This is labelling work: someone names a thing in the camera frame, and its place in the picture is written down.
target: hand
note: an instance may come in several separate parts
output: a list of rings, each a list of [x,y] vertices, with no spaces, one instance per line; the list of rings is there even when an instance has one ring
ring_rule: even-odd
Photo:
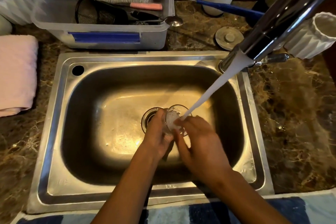
[[[186,130],[191,142],[189,149],[183,135],[175,131],[175,141],[183,163],[209,188],[216,186],[227,171],[232,171],[218,135],[199,116],[188,116],[184,121],[176,120],[175,124]]]
[[[156,112],[148,124],[145,138],[141,144],[152,151],[158,161],[165,155],[170,142],[174,139],[172,135],[166,135],[162,131],[165,115],[166,110],[164,109],[160,108]]]

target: running water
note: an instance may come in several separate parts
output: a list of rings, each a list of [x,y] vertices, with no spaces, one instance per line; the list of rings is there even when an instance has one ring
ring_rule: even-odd
[[[196,103],[182,116],[184,120],[189,114],[191,114],[197,107],[201,106],[205,101],[207,101],[216,90],[223,86],[231,77],[239,73],[243,68],[252,65],[254,60],[250,59],[248,56],[238,51],[234,57],[232,63],[227,68],[224,74],[222,74],[197,100]]]

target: clear glass cup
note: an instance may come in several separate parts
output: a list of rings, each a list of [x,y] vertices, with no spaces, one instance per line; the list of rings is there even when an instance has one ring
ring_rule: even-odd
[[[163,132],[166,134],[173,134],[174,129],[177,129],[178,131],[183,134],[183,136],[187,136],[186,131],[184,128],[177,126],[174,124],[174,121],[178,118],[182,117],[186,112],[188,111],[188,108],[184,105],[173,105],[170,108],[167,109],[164,121],[163,121]]]

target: metal spoon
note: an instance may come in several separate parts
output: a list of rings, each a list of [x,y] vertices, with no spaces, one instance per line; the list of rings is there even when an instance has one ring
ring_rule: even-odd
[[[164,20],[147,20],[142,22],[165,22],[172,27],[179,27],[183,24],[183,19],[178,16],[168,16]]]

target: chrome faucet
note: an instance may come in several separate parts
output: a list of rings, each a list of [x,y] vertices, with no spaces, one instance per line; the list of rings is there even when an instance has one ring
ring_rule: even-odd
[[[238,52],[249,58],[262,60],[274,47],[299,26],[323,0],[277,0],[257,22],[249,35],[220,62],[219,69],[225,71]]]

